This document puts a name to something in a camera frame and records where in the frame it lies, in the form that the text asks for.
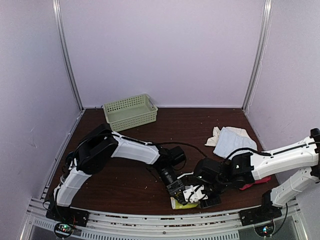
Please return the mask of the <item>pale green plastic basket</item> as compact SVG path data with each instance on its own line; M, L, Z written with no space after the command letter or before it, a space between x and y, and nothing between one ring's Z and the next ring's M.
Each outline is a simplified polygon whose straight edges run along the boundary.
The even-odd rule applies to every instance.
M144 93L105 103L103 111L110 128L114 132L121 132L155 122L158 107Z

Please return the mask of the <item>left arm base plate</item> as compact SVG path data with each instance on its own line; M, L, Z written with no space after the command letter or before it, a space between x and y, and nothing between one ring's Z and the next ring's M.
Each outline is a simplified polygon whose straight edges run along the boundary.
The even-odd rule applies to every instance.
M46 212L48 219L78 227L87 226L89 215L86 210L56 206L54 203L50 203Z

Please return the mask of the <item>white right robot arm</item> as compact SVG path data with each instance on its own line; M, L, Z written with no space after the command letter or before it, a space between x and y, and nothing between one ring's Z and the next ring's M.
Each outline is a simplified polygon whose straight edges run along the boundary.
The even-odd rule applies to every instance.
M211 207L227 188L243 188L271 175L297 169L287 181L267 191L256 210L259 220L268 220L291 198L320 181L320 130L313 128L303 140L274 150L259 152L249 147L235 149L222 162L204 158L196 165L192 183L182 191L181 203Z

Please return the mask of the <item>green patterned towel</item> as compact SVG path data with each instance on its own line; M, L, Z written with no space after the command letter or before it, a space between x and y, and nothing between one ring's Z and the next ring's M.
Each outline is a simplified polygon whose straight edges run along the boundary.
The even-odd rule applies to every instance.
M173 210L185 210L185 209L193 209L196 208L200 202L192 202L192 203L187 203L186 205L183 205L179 203L174 197L170 198L170 203L171 203L171 208Z

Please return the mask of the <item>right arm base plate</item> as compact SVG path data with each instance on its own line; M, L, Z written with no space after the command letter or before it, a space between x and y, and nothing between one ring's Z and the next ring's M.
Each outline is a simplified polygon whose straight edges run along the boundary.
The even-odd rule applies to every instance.
M242 226L255 225L282 216L281 207L254 207L250 209L241 210L239 212L239 218Z

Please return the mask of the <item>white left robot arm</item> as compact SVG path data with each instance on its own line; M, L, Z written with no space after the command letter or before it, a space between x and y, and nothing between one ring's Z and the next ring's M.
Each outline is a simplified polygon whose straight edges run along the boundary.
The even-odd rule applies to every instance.
M108 123L100 124L91 131L69 154L66 160L67 173L60 178L60 184L53 191L52 213L61 222L72 218L69 206L78 190L92 175L101 172L111 158L124 158L152 166L165 184L169 195L180 204L186 205L186 189L175 173L174 166L185 161L181 147L172 149L160 143L137 140L112 131Z

